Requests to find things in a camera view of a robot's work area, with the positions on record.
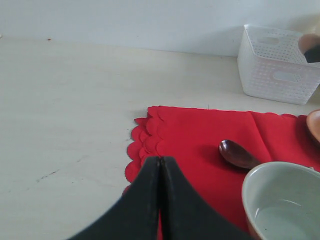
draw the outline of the bowl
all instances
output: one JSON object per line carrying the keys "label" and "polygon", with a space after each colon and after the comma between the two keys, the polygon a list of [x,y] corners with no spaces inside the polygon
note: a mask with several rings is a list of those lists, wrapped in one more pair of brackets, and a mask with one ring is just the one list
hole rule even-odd
{"label": "bowl", "polygon": [[306,117],[309,133],[317,144],[320,144],[320,109],[314,110]]}
{"label": "bowl", "polygon": [[256,240],[320,239],[320,173],[294,163],[256,166],[242,185],[250,234]]}

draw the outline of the red cloth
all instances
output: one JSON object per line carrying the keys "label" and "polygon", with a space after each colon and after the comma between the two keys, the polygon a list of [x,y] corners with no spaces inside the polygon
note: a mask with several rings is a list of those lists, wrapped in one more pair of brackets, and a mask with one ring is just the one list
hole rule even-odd
{"label": "red cloth", "polygon": [[305,115],[152,106],[147,118],[135,121],[127,180],[133,182],[146,157],[172,156],[199,195],[244,231],[241,189],[247,172],[226,164],[220,141],[233,140],[262,162],[292,162],[320,171],[320,148],[308,135]]}

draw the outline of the table surface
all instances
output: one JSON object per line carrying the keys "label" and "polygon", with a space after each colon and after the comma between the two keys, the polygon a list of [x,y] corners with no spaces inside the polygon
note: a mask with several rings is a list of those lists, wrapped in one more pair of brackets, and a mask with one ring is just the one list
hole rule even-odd
{"label": "table surface", "polygon": [[247,96],[237,60],[176,52],[0,39],[0,239],[62,240],[129,184],[134,118],[153,105],[308,114]]}

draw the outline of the brown bowl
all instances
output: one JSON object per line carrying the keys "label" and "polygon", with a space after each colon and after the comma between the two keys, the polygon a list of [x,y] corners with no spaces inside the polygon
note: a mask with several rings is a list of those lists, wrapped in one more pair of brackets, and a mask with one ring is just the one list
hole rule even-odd
{"label": "brown bowl", "polygon": [[309,113],[306,117],[306,125],[312,139],[320,145],[320,109]]}

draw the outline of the dark wooden spoon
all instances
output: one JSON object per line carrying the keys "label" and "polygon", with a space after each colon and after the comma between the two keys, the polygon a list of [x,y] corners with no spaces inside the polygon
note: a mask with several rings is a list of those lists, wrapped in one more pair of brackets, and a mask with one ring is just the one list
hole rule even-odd
{"label": "dark wooden spoon", "polygon": [[226,139],[220,142],[219,151],[227,162],[239,168],[250,170],[261,164],[251,153],[231,140]]}

